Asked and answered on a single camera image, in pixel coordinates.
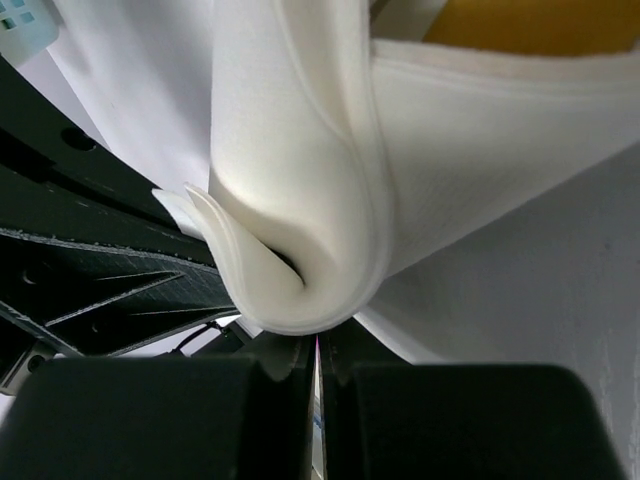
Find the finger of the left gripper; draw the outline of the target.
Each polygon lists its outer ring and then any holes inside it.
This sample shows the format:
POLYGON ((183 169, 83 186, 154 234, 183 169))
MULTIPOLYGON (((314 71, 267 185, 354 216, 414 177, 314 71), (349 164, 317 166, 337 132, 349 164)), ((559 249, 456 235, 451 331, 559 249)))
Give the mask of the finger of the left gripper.
POLYGON ((3 63, 3 322, 105 356, 233 314, 206 246, 153 188, 3 63))

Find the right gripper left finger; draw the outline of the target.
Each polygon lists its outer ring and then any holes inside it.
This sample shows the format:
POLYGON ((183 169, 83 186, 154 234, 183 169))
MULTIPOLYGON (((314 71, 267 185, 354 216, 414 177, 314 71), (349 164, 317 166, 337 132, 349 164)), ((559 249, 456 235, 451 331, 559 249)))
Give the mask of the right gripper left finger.
POLYGON ((1 427, 5 479, 305 479, 312 337, 227 355, 54 360, 1 427))

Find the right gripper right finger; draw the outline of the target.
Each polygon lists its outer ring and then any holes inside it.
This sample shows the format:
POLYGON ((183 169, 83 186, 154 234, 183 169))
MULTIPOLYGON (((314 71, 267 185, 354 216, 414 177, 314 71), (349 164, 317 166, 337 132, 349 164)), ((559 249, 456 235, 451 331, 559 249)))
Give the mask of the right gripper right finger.
POLYGON ((328 479, 621 479, 589 390, 543 364, 413 365, 355 321, 318 337, 328 479))

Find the white paper napkin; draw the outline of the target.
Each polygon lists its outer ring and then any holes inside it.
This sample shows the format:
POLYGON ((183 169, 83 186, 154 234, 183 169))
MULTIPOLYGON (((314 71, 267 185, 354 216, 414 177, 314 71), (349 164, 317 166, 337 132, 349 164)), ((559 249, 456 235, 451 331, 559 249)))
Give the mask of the white paper napkin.
POLYGON ((410 361, 487 348, 406 268, 639 139, 639 56, 372 39, 364 1, 59 1, 52 57, 204 241, 241 315, 356 317, 410 361))

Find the gold knife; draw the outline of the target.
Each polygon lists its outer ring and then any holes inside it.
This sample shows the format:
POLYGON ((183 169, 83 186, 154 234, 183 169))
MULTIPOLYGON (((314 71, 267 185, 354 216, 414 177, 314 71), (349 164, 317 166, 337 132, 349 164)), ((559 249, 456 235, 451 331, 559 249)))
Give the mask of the gold knife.
POLYGON ((448 1, 425 43, 544 57, 630 52, 639 40, 639 2, 448 1))

